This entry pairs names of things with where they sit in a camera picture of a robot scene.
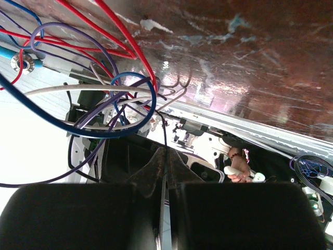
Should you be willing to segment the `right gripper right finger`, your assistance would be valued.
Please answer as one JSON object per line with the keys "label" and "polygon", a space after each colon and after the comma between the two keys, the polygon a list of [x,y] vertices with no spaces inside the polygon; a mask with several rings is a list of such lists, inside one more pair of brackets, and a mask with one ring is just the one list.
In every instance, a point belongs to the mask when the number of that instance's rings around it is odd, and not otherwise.
{"label": "right gripper right finger", "polygon": [[291,183],[207,183],[169,149],[173,249],[326,249],[306,195]]}

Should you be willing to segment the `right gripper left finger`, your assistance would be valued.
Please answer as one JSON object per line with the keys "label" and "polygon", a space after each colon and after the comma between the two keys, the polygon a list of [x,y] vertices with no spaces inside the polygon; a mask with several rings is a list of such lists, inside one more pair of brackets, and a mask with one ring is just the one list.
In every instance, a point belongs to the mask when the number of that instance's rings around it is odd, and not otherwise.
{"label": "right gripper left finger", "polygon": [[1,249],[160,249],[165,153],[123,183],[17,189],[1,214]]}

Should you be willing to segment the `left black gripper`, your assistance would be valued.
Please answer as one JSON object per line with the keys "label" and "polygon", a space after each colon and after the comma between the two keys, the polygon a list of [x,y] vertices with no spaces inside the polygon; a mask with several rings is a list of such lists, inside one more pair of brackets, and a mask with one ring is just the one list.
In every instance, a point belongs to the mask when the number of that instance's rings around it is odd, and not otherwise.
{"label": "left black gripper", "polygon": [[[101,182],[118,183],[127,180],[142,169],[160,147],[164,147],[164,144],[140,135],[106,140],[100,170]],[[203,158],[179,150],[177,153],[183,163],[205,182],[224,182],[224,172]]]}

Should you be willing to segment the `black zip tie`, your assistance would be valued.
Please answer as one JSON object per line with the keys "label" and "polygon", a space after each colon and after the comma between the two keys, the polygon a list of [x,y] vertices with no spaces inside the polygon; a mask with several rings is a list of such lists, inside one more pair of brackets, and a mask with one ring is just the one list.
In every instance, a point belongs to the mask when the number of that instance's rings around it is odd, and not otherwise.
{"label": "black zip tie", "polygon": [[155,113],[161,118],[162,120],[162,128],[163,128],[163,136],[164,136],[164,147],[166,149],[166,152],[168,151],[168,144],[167,144],[167,131],[166,131],[166,122],[165,122],[165,118],[163,117],[163,115],[158,112],[157,110],[155,110]]}

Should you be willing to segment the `operator's bare hand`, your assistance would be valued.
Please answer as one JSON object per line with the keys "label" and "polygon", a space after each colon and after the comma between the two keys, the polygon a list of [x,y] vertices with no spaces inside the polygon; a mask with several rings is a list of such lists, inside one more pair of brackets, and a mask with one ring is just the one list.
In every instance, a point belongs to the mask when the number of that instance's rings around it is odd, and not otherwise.
{"label": "operator's bare hand", "polygon": [[241,148],[231,147],[228,152],[228,157],[231,160],[231,167],[242,172],[238,175],[228,175],[233,183],[249,183],[250,179],[250,167],[247,164],[245,157],[243,156],[243,151]]}

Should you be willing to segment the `blue plastic fitting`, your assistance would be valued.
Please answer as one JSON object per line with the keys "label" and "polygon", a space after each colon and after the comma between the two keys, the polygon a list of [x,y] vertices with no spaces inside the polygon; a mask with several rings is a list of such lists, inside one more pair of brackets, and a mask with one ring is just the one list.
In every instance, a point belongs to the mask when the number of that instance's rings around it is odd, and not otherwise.
{"label": "blue plastic fitting", "polygon": [[[20,54],[16,53],[13,50],[7,49],[1,46],[1,57],[9,59],[10,65],[16,72],[19,72],[21,65],[20,65]],[[23,74],[30,74],[34,71],[35,68],[42,68],[43,62],[39,59],[33,59],[29,54],[23,53],[22,55],[23,60]]]}

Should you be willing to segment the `aluminium front rail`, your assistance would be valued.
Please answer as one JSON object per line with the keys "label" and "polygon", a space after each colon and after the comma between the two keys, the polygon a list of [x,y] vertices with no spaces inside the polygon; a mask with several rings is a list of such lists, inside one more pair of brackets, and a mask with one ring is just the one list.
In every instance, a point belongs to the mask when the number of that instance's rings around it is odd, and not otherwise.
{"label": "aluminium front rail", "polygon": [[167,85],[187,92],[168,115],[203,123],[290,154],[332,160],[332,86],[283,83],[281,73],[256,74],[240,64],[206,59],[154,60]]}

